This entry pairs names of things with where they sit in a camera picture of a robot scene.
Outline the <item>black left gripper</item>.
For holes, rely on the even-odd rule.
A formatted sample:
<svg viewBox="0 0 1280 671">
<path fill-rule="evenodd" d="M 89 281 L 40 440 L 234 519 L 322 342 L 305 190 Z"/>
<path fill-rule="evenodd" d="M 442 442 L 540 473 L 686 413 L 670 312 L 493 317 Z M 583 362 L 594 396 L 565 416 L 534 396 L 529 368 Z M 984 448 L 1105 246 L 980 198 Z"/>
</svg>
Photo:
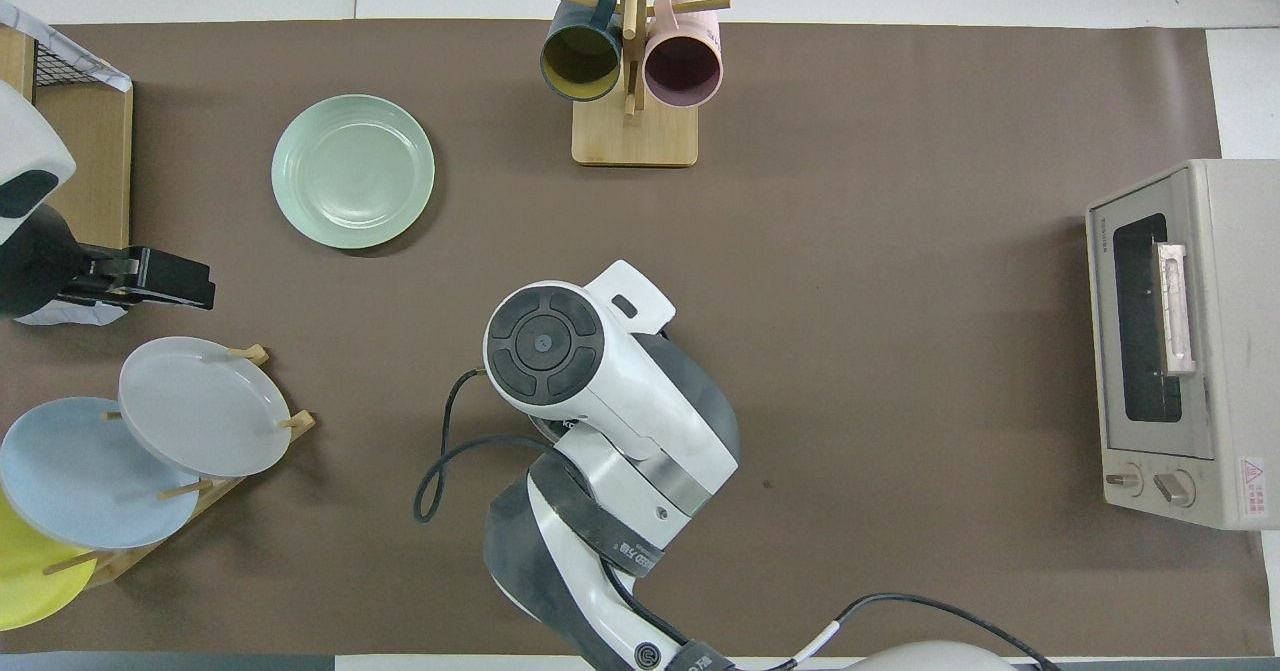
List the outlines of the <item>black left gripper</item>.
<svg viewBox="0 0 1280 671">
<path fill-rule="evenodd" d="M 147 246 L 114 250 L 79 245 L 79 266 L 58 298 L 73 305 L 105 303 L 120 309 L 161 303 L 211 310 L 215 295 L 210 266 L 189 257 Z"/>
</svg>

